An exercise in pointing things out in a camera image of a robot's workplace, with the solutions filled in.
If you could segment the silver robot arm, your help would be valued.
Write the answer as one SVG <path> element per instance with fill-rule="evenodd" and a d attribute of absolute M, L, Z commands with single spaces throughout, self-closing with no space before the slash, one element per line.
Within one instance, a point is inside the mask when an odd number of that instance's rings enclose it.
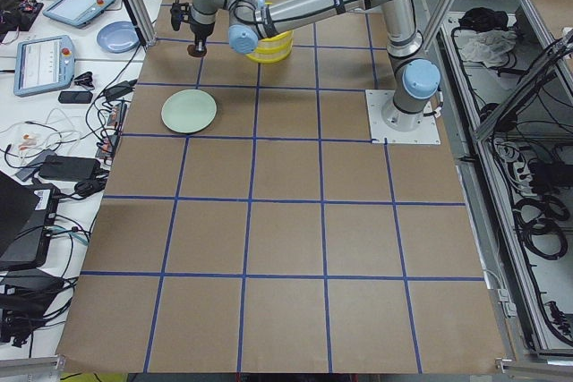
<path fill-rule="evenodd" d="M 171 22 L 174 28 L 183 22 L 189 24 L 194 35 L 190 54 L 202 57 L 207 53 L 206 42 L 214 30 L 217 13 L 225 10 L 229 16 L 229 45 L 237 53 L 250 54 L 262 39 L 376 6 L 384 15 L 397 83 L 390 107 L 402 115 L 419 115 L 436 93 L 440 74 L 419 55 L 423 35 L 416 26 L 412 0 L 284 0 L 273 4 L 265 0 L 192 0 L 171 8 Z"/>

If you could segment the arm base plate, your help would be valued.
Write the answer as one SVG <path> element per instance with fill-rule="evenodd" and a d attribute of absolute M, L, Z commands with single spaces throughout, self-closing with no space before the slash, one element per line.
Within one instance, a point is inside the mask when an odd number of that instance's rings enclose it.
<path fill-rule="evenodd" d="M 365 91 L 371 143 L 440 145 L 437 120 L 428 101 L 421 113 L 399 111 L 393 103 L 394 90 Z"/>

